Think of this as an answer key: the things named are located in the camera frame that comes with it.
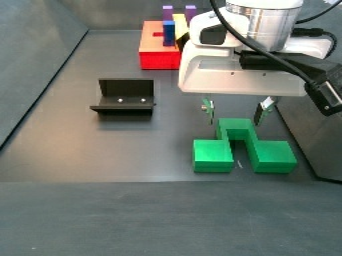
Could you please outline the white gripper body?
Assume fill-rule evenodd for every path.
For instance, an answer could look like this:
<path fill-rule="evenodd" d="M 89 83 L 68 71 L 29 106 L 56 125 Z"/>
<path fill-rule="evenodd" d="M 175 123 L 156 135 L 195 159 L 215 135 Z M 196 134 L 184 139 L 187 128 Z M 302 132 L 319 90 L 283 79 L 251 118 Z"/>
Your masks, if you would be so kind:
<path fill-rule="evenodd" d="M 189 22 L 189 39 L 183 47 L 177 86 L 189 93 L 303 96 L 303 80 L 284 72 L 243 70 L 241 51 L 248 47 L 221 26 L 228 22 L 247 39 L 267 50 L 324 58 L 330 41 L 291 37 L 295 9 L 221 9 L 196 15 Z"/>

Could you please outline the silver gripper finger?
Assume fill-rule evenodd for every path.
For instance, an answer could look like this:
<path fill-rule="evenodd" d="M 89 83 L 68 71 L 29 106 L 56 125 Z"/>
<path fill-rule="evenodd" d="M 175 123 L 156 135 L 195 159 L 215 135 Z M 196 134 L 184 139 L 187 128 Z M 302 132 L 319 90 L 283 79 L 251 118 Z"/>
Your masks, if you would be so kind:
<path fill-rule="evenodd" d="M 213 101 L 209 100 L 208 98 L 204 98 L 201 100 L 201 106 L 200 106 L 201 111 L 207 114 L 208 117 L 208 124 L 213 123 L 213 114 L 215 114 L 215 105 Z"/>

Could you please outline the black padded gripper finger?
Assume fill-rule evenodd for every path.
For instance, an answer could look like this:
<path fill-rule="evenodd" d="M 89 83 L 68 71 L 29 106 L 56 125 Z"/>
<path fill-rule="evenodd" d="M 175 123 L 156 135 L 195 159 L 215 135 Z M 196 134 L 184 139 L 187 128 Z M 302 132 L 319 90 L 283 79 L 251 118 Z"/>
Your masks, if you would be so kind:
<path fill-rule="evenodd" d="M 266 116 L 272 112 L 272 109 L 278 103 L 278 98 L 268 96 L 263 101 L 256 105 L 253 113 L 253 125 L 259 126 L 262 124 Z"/>

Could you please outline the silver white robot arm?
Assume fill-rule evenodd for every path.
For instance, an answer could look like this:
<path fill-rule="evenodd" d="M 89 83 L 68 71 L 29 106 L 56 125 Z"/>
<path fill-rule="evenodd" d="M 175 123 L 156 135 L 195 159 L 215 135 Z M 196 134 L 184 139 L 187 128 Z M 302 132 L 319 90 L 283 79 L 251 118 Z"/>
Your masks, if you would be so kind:
<path fill-rule="evenodd" d="M 263 95 L 260 123 L 279 96 L 307 95 L 330 115 L 339 104 L 330 42 L 294 27 L 303 0 L 225 0 L 189 21 L 177 86 L 188 93 Z"/>

